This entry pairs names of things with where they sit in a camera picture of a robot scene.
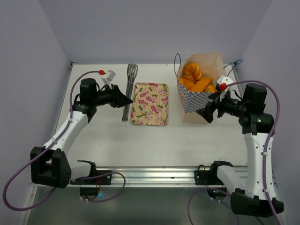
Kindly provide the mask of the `metal serving tongs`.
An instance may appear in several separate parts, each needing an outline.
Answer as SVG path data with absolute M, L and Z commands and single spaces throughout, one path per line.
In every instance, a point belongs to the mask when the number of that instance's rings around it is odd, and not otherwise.
M 127 88 L 126 88 L 126 97 L 127 98 L 132 97 L 134 81 L 137 76 L 137 73 L 138 73 L 138 66 L 133 63 L 128 64 L 128 66 L 127 66 Z M 130 104 L 124 106 L 122 122 L 128 121 L 129 107 L 130 107 Z

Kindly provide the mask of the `blue checkered paper bag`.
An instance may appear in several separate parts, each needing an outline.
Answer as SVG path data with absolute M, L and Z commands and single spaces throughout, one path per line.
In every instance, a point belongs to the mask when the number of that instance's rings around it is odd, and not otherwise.
M 181 61 L 180 54 L 174 57 L 173 68 L 177 80 L 181 120 L 185 123 L 206 123 L 196 113 L 211 101 L 209 96 L 217 92 L 218 81 L 228 77 L 242 59 L 224 64 L 219 52 L 200 53 Z

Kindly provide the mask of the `twisted fake bread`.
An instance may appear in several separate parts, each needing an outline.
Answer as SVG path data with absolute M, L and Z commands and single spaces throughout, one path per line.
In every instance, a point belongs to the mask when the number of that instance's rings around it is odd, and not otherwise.
M 184 77 L 190 82 L 196 83 L 202 78 L 202 72 L 197 63 L 190 62 L 183 67 Z

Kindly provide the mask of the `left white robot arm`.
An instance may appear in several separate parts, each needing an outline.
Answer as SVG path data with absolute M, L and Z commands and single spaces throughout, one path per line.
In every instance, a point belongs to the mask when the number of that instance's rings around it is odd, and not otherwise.
M 54 188 L 65 188 L 77 179 L 87 184 L 94 183 L 98 177 L 96 164 L 87 160 L 77 160 L 71 164 L 67 158 L 68 151 L 90 123 L 98 106 L 121 108 L 132 102 L 116 84 L 99 88 L 93 78 L 81 80 L 80 92 L 76 97 L 71 97 L 70 112 L 63 125 L 42 147 L 34 147 L 30 152 L 32 182 Z

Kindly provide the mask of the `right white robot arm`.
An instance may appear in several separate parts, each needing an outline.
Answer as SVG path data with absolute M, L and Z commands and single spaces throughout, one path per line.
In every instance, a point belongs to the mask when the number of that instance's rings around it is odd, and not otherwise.
M 197 113 L 209 123 L 217 111 L 220 118 L 225 113 L 239 119 L 247 148 L 247 181 L 243 182 L 233 165 L 226 161 L 214 161 L 209 170 L 195 171 L 201 185 L 223 184 L 230 194 L 230 206 L 234 214 L 271 217 L 284 211 L 283 202 L 277 200 L 271 166 L 271 149 L 275 120 L 264 112 L 267 89 L 263 85 L 248 83 L 240 100 L 228 91 L 217 91 Z

